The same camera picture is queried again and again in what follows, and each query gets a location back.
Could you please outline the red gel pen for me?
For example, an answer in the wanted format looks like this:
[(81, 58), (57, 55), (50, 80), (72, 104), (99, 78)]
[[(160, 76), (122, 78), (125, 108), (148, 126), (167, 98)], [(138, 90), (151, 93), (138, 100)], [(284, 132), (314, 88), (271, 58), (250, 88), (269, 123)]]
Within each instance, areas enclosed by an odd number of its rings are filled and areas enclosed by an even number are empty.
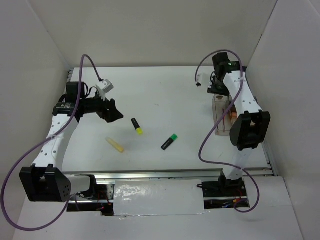
[(225, 132), (225, 130), (226, 130), (226, 127), (225, 127), (225, 109), (223, 108), (222, 109), (222, 130), (223, 130), (223, 132)]

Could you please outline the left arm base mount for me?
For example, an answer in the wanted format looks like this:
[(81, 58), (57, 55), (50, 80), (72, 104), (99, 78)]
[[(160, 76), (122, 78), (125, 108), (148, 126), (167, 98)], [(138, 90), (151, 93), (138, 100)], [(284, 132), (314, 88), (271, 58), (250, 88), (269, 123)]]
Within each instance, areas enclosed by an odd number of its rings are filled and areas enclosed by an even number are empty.
[(67, 212), (97, 212), (102, 216), (114, 216), (115, 184), (100, 184), (90, 176), (89, 190), (80, 191), (68, 202)]

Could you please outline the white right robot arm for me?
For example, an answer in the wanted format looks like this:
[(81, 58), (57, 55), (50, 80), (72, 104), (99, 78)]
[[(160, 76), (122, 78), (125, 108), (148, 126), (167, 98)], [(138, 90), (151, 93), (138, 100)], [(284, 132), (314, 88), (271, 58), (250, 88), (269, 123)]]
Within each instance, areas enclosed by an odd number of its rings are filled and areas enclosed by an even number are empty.
[(253, 150), (264, 141), (271, 115), (257, 103), (239, 61), (230, 61), (226, 52), (219, 52), (212, 62), (214, 73), (207, 91), (213, 95), (215, 134), (229, 136), (234, 147), (231, 163), (218, 178), (218, 190), (223, 196), (230, 196), (242, 186), (243, 168)]

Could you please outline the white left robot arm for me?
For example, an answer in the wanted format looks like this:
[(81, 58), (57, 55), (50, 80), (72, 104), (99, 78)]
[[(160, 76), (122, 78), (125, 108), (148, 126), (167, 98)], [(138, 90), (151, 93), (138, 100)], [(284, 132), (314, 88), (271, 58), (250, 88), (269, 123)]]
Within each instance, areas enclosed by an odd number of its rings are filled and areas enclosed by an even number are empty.
[(97, 114), (107, 123), (113, 123), (124, 116), (116, 108), (114, 99), (106, 94), (113, 89), (109, 80), (95, 85), (94, 97), (85, 91), (87, 85), (82, 82), (68, 82), (66, 93), (60, 98), (52, 112), (52, 125), (48, 141), (30, 167), (23, 167), (20, 180), (31, 202), (66, 202), (72, 195), (81, 193), (86, 199), (97, 197), (99, 187), (92, 174), (80, 174), (67, 177), (62, 173), (64, 157), (80, 119), (86, 114)]

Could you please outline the pale yellow highlighter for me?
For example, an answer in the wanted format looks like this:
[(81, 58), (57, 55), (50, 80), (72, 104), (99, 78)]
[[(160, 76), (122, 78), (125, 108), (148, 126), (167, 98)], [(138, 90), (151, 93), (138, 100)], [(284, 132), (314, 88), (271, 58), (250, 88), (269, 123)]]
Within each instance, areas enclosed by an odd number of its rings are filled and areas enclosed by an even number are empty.
[(106, 140), (114, 149), (116, 149), (119, 153), (123, 153), (123, 152), (124, 152), (124, 147), (123, 147), (122, 145), (120, 145), (119, 143), (117, 143), (116, 141), (114, 141), (112, 138), (106, 137), (105, 140)]

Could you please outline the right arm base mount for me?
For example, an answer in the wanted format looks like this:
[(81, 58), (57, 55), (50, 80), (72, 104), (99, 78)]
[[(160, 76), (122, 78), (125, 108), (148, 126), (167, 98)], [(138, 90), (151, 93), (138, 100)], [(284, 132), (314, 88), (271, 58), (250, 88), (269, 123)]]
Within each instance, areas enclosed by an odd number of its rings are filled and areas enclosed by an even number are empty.
[(247, 190), (242, 177), (230, 180), (223, 173), (216, 181), (202, 181), (196, 185), (202, 189), (204, 209), (248, 208)]

